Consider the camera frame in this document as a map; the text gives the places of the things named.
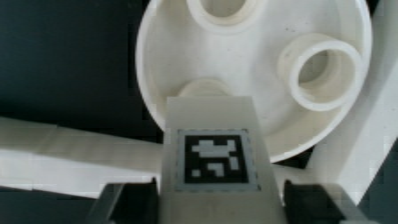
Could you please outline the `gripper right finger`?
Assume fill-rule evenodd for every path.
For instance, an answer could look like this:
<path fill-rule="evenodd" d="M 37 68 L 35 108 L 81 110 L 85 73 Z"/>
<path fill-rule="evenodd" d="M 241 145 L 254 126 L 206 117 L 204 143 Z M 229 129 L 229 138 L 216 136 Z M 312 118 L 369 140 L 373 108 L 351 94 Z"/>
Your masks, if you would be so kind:
<path fill-rule="evenodd" d="M 287 224 L 380 224 L 367 218 L 337 184 L 284 181 Z"/>

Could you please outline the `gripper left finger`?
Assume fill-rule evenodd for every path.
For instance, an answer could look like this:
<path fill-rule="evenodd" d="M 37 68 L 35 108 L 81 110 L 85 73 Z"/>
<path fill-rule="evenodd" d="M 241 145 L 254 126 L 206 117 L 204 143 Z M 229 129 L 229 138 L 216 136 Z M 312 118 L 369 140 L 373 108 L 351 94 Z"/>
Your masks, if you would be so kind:
<path fill-rule="evenodd" d="M 110 183 L 94 201 L 85 224 L 158 224 L 156 179 Z"/>

